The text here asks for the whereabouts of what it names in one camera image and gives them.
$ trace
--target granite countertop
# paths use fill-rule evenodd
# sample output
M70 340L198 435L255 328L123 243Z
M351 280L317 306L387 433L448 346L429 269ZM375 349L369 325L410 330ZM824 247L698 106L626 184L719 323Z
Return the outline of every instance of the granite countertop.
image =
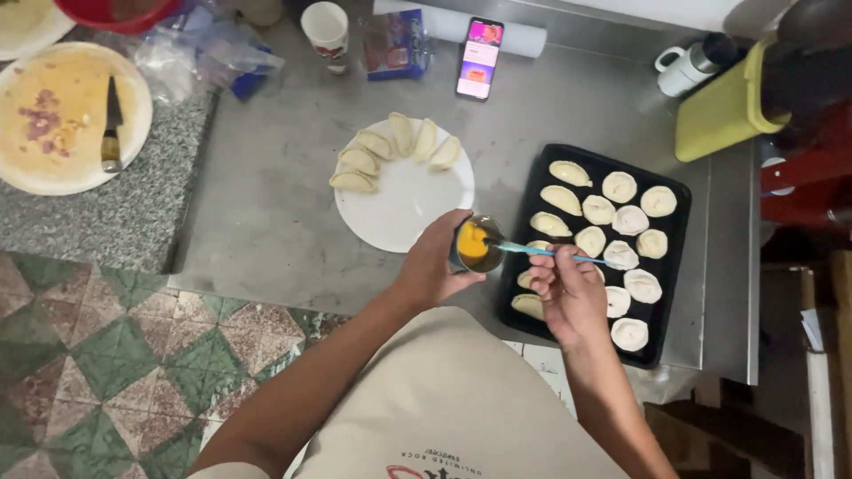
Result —
M98 35L77 27L66 40ZM0 181L0 251L168 273L217 101L199 91L175 107L155 102L139 156L87 192L37 196Z

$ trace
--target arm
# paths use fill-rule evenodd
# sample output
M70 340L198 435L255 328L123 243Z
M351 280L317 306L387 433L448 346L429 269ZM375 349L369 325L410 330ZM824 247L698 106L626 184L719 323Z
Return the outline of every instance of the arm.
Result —
M562 349L577 419L630 477L675 478L610 341L601 278L592 263L575 261L574 254L588 256L577 246L558 245L556 258L532 257L530 272L544 319Z
M246 399L210 438L190 475L245 462L269 477L282 477L391 336L422 311L485 279L484 274L450 274L447 266L453 229L469 215L454 210L429 225L394 284Z

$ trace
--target paper towel roll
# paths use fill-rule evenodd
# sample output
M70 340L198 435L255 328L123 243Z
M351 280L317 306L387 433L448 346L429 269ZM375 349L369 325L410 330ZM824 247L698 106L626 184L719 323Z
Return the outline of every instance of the paper towel roll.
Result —
M468 34L470 19L473 17L471 14L402 0L375 0L373 3L374 15L414 9L423 11L423 23L430 37L456 43L462 43L467 39L465 36ZM504 22L504 27L500 51L532 58L538 58L541 55L544 44L547 42L547 30L509 22Z

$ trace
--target red bowl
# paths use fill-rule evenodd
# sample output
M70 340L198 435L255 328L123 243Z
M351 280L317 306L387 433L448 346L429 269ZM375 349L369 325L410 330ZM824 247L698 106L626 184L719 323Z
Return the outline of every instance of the red bowl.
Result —
M113 18L110 6L116 1L123 0L54 0L62 12L81 25L130 35L151 30L181 5L181 0L160 0L145 13L118 21Z

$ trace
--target person's left hand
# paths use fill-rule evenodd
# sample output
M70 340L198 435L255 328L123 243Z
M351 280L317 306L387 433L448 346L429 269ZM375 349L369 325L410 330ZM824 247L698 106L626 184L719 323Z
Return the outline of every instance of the person's left hand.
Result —
M422 310L432 309L464 288L485 280L483 273L450 273L453 232L473 214L471 210L444 213L428 225L408 251L390 290Z

